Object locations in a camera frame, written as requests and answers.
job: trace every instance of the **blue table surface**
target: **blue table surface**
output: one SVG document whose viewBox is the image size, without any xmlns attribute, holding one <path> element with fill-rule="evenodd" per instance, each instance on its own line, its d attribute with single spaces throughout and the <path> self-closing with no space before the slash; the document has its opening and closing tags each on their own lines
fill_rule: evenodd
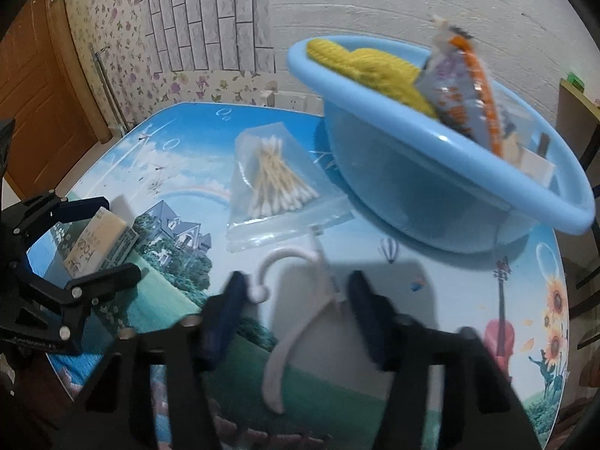
<svg viewBox="0 0 600 450">
<path fill-rule="evenodd" d="M 285 124 L 315 164 L 347 192 L 355 208 L 352 220 L 328 228 L 322 236 L 340 285 L 349 272 L 362 269 L 376 291 L 388 296 L 398 311 L 447 331 L 473 326 L 484 336 L 488 324 L 498 317 L 494 272 L 506 255 L 511 269 L 505 282 L 506 318 L 515 333 L 509 374 L 544 444 L 562 397 L 568 354 L 568 317 L 553 314 L 550 326 L 544 324 L 548 296 L 564 289 L 553 231 L 540 225 L 495 257 L 490 253 L 458 255 L 420 244 L 383 223 L 349 190 L 329 151 L 322 118 L 256 106 L 180 103 L 166 108 L 114 145 L 69 194 L 71 199 L 105 196 L 112 210 L 130 224 L 164 201 L 181 221 L 199 224 L 200 234 L 211 238 L 206 253 L 209 282 L 191 294 L 176 287 L 178 281 L 166 270 L 159 272 L 148 253 L 134 248 L 128 261 L 146 273 L 135 295 L 118 296 L 92 313 L 83 335 L 84 354 L 50 356 L 70 394 L 85 383 L 119 326 L 134 326 L 140 332 L 170 326 L 198 311 L 206 296 L 220 292 L 232 270 L 253 273 L 257 259 L 270 251 L 272 246 L 228 253 L 225 232 L 235 139 L 244 129 L 274 122 Z M 69 280 L 62 266 L 67 253 L 64 246 L 82 226 L 73 228 L 58 225 L 28 254 L 34 271 L 58 285 Z M 284 243 L 308 245 L 308 240 L 300 237 Z M 370 448 L 385 407 L 389 375 L 373 368 L 345 308 L 311 326 L 293 352 L 283 382 L 286 414 L 269 413 L 260 399 L 262 368 L 272 342 L 299 320 L 310 302 L 310 275 L 301 262 L 285 261 L 273 268 L 267 281 L 274 296 L 248 313 L 249 320 L 257 320 L 251 326 L 254 335 L 260 332 L 260 339 L 247 333 L 236 336 L 226 361 L 205 378 L 209 397 L 221 418 L 239 427 L 271 435 L 308 433 L 317 439 L 328 435 L 333 448 Z M 542 354 L 550 353 L 553 337 L 560 350 L 552 363 L 544 365 Z M 163 376 L 164 368 L 156 368 L 156 390 L 162 387 Z M 435 448 L 439 396 L 430 397 L 424 448 Z M 155 392 L 155 397 L 159 403 L 162 397 L 164 403 L 157 403 L 157 434 L 159 440 L 169 442 L 164 391 Z"/>
</svg>

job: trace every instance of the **brick pattern wallpaper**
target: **brick pattern wallpaper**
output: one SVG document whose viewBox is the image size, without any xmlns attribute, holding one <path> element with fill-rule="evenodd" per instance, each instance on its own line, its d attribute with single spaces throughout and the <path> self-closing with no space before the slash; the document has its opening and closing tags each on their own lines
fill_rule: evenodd
<svg viewBox="0 0 600 450">
<path fill-rule="evenodd" d="M 151 72 L 275 72 L 269 0 L 140 0 Z"/>
</svg>

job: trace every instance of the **yellow towel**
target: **yellow towel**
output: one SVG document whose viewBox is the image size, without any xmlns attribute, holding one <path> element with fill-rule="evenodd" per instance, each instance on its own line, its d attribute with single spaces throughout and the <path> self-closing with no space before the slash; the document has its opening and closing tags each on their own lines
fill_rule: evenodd
<svg viewBox="0 0 600 450">
<path fill-rule="evenodd" d="M 306 52 L 326 68 L 437 119 L 433 107 L 413 86 L 421 70 L 410 62 L 378 49 L 350 52 L 326 39 L 309 40 Z"/>
</svg>

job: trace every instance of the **hot air balloon illustration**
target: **hot air balloon illustration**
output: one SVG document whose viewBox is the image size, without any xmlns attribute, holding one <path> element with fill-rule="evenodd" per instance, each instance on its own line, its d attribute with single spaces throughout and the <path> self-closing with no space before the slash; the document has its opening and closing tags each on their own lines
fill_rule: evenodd
<svg viewBox="0 0 600 450">
<path fill-rule="evenodd" d="M 490 351 L 491 356 L 500 367 L 500 370 L 510 380 L 508 374 L 508 362 L 515 347 L 515 329 L 510 321 L 506 320 L 504 304 L 504 283 L 508 281 L 511 268 L 508 265 L 508 257 L 504 257 L 496 263 L 494 277 L 498 279 L 499 315 L 498 319 L 491 320 L 485 327 L 484 344 Z"/>
<path fill-rule="evenodd" d="M 388 264 L 393 264 L 398 258 L 398 251 L 400 250 L 400 243 L 398 240 L 392 237 L 382 238 L 380 247 L 377 249 L 380 254 L 383 255 Z"/>
</svg>

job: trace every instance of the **wooden door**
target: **wooden door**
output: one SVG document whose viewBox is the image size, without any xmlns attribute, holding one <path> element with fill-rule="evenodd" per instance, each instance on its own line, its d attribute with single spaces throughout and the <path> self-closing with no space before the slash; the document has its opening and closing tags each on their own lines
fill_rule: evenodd
<svg viewBox="0 0 600 450">
<path fill-rule="evenodd" d="M 50 0 L 28 0 L 0 42 L 0 116 L 16 119 L 7 181 L 26 197 L 56 187 L 96 142 L 56 60 Z"/>
</svg>

